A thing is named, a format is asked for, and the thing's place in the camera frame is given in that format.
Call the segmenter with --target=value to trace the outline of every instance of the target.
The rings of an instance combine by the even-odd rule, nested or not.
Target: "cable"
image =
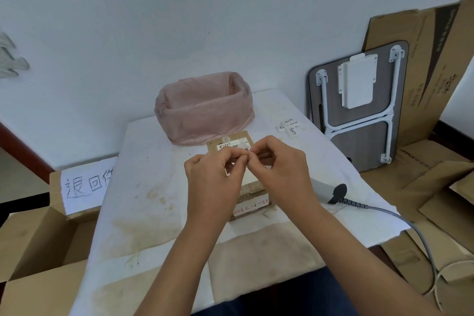
[[[439,280],[439,278],[441,277],[441,274],[445,270],[449,269],[451,266],[459,265],[459,264],[462,264],[462,263],[474,263],[474,260],[455,261],[455,262],[453,262],[449,265],[446,265],[446,266],[442,267],[442,269],[439,270],[439,272],[438,272],[437,269],[436,269],[435,260],[433,258],[432,253],[431,253],[430,247],[428,247],[428,243],[426,242],[425,237],[423,236],[421,231],[418,230],[418,228],[414,224],[412,224],[410,221],[408,221],[407,219],[405,219],[404,217],[402,217],[401,215],[398,215],[397,213],[395,213],[393,211],[382,209],[381,207],[375,207],[375,206],[370,206],[370,205],[366,205],[366,204],[361,204],[361,203],[358,203],[356,201],[348,200],[348,199],[345,199],[345,198],[342,199],[342,200],[339,200],[339,202],[342,203],[342,204],[345,204],[345,205],[357,207],[359,209],[370,209],[370,210],[377,210],[377,211],[385,212],[387,214],[398,217],[400,220],[404,221],[409,227],[411,227],[413,230],[415,230],[415,232],[418,234],[419,238],[421,239],[421,242],[423,243],[423,246],[425,247],[426,254],[428,255],[428,259],[430,260],[431,268],[433,270],[433,282],[431,283],[430,288],[427,291],[425,291],[423,293],[423,295],[424,296],[429,295],[431,292],[434,291],[435,292],[436,306],[439,308],[439,310],[441,312],[443,312],[443,309],[441,308],[441,302],[439,301],[439,298],[438,298],[438,291],[437,291],[437,288],[436,288],[436,283]]]

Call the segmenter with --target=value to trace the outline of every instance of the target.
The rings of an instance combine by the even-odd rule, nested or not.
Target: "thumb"
[[[265,167],[264,164],[260,162],[258,156],[256,156],[255,153],[250,152],[248,156],[248,169],[252,172],[253,175],[256,176],[259,181],[262,181],[262,178],[264,178],[265,175],[268,174],[269,170]]]
[[[241,155],[234,164],[232,171],[230,172],[229,178],[234,179],[242,183],[245,173],[245,164],[247,163],[247,155]]]

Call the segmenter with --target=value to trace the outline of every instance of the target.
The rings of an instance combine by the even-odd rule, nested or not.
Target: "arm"
[[[189,315],[206,264],[242,186],[248,151],[222,148],[186,161],[188,217],[135,316]],[[229,161],[237,158],[230,176]]]
[[[316,248],[358,313],[441,315],[320,205],[303,151],[267,136],[252,146],[248,168]]]

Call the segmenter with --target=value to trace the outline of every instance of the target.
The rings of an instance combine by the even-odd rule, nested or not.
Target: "table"
[[[273,134],[306,152],[310,176],[346,183],[347,198],[396,210],[375,193],[346,157],[277,89],[254,93],[252,140]],[[290,139],[282,120],[301,123]],[[70,315],[131,316],[186,221],[183,163],[206,145],[172,145],[155,117],[130,123],[104,198],[84,279]],[[381,212],[325,205],[366,247],[406,229]],[[193,312],[324,266],[277,206],[229,222],[201,275]]]

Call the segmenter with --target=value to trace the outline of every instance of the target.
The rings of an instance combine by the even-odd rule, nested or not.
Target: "hand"
[[[252,146],[247,167],[287,215],[295,207],[305,207],[308,198],[316,198],[304,151],[274,136],[266,136]]]
[[[220,234],[237,203],[247,159],[247,150],[226,146],[218,152],[193,156],[184,163],[188,177],[186,224]]]

